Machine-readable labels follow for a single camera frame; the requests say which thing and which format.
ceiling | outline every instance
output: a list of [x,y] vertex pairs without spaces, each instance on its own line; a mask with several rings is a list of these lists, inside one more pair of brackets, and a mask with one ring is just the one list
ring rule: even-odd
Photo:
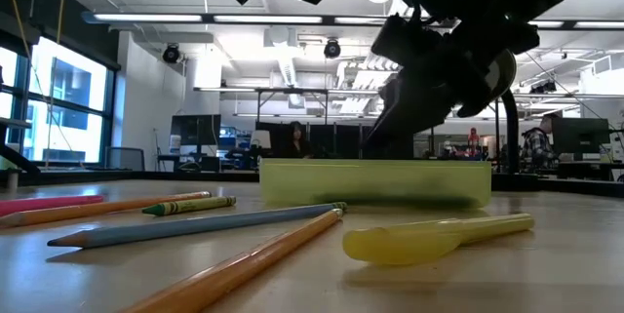
[[[158,12],[158,13],[241,13],[289,15],[350,15],[384,16],[393,10],[395,0],[375,3],[371,0],[323,0],[318,6],[298,0],[250,0],[240,6],[235,0],[78,0],[96,12]],[[557,20],[624,20],[624,0],[565,0],[547,12],[542,19]],[[159,32],[210,32],[231,58],[224,68],[225,78],[266,77],[279,70],[274,59],[261,56],[263,31],[266,26],[236,25],[156,25]],[[325,60],[322,51],[327,37],[337,37],[345,56],[365,57],[378,28],[298,26],[299,34],[318,35],[321,43],[308,44],[305,53],[294,59],[297,71],[335,73],[339,60]],[[540,33],[539,49],[532,51],[533,59],[519,59],[518,82],[533,78],[544,69],[559,68],[560,80],[574,82],[576,69],[596,59],[605,51],[624,50],[624,32],[544,31]]]

security camera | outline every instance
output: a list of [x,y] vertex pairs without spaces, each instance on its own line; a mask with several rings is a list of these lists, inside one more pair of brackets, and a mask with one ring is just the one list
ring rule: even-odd
[[323,51],[326,59],[335,59],[340,56],[340,45],[338,45],[338,40],[329,39],[328,44],[325,45],[325,50]]
[[169,64],[182,62],[184,55],[179,51],[179,44],[167,45],[167,50],[163,53],[163,61]]

person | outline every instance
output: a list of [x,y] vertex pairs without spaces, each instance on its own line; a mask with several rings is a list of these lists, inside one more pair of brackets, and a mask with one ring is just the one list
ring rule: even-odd
[[550,144],[548,135],[553,132],[553,119],[558,117],[556,114],[545,115],[539,127],[523,133],[525,145],[521,157],[525,160],[530,171],[557,167],[559,160]]
[[299,122],[292,122],[290,126],[289,143],[285,146],[284,158],[312,158],[310,144],[303,136],[303,127]]

colored pencil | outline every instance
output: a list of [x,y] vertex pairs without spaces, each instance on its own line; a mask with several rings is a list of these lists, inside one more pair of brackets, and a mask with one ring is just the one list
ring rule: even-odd
[[50,221],[66,220],[91,215],[105,215],[112,212],[120,212],[156,205],[162,202],[198,199],[207,197],[210,192],[201,191],[189,194],[133,200],[125,202],[105,202],[100,204],[58,207],[48,210],[25,211],[0,217],[0,227],[26,226]]
[[229,207],[236,204],[236,197],[213,197],[199,200],[185,200],[166,202],[143,209],[146,215],[177,215],[187,212],[211,210],[220,207]]
[[341,216],[342,210],[319,215],[296,230],[179,281],[123,312],[199,312],[336,224]]
[[36,199],[0,201],[0,216],[15,212],[45,210],[49,208],[89,205],[104,201],[104,196],[65,196]]
[[296,207],[239,215],[219,215],[184,220],[159,221],[128,226],[83,230],[48,242],[48,246],[80,247],[83,249],[160,239],[236,227],[303,219],[322,215],[333,209],[345,209],[340,202],[317,206]]

woman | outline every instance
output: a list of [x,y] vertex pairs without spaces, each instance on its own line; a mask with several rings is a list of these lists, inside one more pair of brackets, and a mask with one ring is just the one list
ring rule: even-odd
[[303,137],[303,127],[299,122],[292,122],[289,138],[284,149],[284,158],[312,158],[312,150],[310,145]]

